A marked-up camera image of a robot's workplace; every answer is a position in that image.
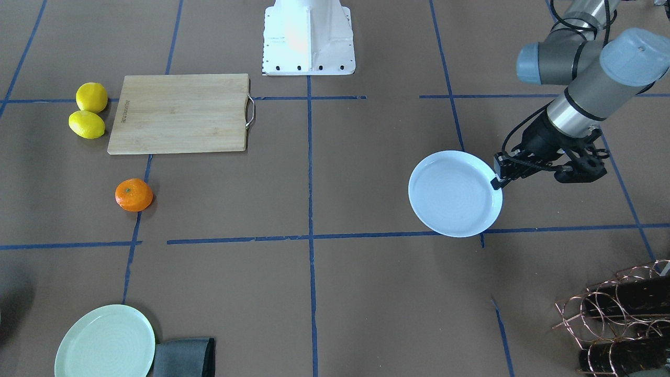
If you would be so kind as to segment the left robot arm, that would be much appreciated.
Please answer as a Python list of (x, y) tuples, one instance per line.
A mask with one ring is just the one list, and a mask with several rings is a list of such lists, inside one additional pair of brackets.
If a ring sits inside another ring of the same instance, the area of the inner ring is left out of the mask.
[(565, 184), (594, 182), (606, 174), (609, 152), (595, 146), (600, 125), (634, 96), (668, 74), (668, 37), (630, 28), (610, 38), (617, 1), (573, 1), (544, 41), (517, 57), (524, 83), (561, 85), (563, 91), (515, 127), (494, 157), (495, 190), (541, 171)]

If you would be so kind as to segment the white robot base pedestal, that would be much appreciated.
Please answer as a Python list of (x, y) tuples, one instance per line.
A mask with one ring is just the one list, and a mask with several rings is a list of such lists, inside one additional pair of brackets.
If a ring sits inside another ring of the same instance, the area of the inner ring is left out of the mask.
[(333, 76), (355, 71), (352, 15), (340, 1), (275, 1), (265, 9), (263, 75)]

